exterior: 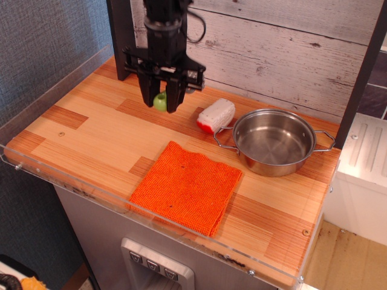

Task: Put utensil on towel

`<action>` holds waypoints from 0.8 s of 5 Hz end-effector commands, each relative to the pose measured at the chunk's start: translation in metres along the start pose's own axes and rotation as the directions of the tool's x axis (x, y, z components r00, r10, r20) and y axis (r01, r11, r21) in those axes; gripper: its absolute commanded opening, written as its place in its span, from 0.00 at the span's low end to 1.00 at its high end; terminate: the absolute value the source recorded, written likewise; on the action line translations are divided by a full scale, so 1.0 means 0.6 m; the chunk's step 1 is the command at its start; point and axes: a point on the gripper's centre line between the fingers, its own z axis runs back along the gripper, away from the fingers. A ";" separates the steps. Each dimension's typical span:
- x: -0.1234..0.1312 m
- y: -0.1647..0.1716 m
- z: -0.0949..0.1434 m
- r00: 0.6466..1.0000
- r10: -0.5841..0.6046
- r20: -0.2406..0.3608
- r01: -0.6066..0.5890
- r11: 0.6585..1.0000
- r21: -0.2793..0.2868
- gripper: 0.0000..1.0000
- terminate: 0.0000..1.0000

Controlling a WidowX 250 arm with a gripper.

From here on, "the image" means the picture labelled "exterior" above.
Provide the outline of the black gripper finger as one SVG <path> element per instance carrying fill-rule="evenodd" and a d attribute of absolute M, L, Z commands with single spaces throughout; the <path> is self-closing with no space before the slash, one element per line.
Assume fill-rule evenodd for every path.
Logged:
<path fill-rule="evenodd" d="M 153 107 L 154 98 L 160 93 L 160 80 L 154 74 L 139 71 L 138 82 L 144 103 L 150 108 Z"/>
<path fill-rule="evenodd" d="M 174 113 L 184 100 L 186 82 L 182 79 L 170 79 L 166 84 L 167 112 Z"/>

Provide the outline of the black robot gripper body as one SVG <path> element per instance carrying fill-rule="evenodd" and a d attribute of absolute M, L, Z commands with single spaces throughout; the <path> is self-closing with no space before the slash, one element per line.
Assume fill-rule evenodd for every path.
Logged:
<path fill-rule="evenodd" d="M 125 70 L 137 73 L 141 68 L 155 79 L 166 81 L 174 73 L 183 78 L 185 87 L 204 88 L 206 67 L 186 54 L 187 19 L 159 22 L 144 18 L 146 47 L 125 48 Z"/>

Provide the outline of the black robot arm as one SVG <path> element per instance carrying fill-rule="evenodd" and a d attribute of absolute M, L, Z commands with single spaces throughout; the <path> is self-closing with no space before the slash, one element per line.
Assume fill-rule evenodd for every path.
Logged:
<path fill-rule="evenodd" d="M 186 89 L 202 90 L 206 67 L 192 60 L 187 49 L 188 6 L 192 1 L 144 1 L 146 48 L 126 48 L 125 70 L 136 73 L 144 103 L 152 107 L 166 82 L 166 109 L 182 104 Z"/>

